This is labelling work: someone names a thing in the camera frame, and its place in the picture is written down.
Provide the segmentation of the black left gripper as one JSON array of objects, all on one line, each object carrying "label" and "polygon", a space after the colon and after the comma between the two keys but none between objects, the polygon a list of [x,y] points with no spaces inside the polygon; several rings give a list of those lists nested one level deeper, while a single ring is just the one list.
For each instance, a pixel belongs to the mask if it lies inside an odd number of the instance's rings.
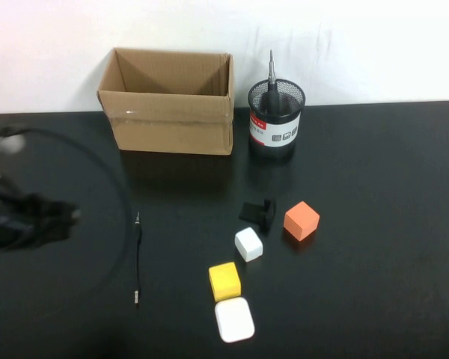
[{"label": "black left gripper", "polygon": [[50,221],[38,229],[38,197],[0,192],[0,251],[31,247],[33,242],[60,242],[70,238],[81,217],[79,207],[65,201],[39,202],[41,218]]}]

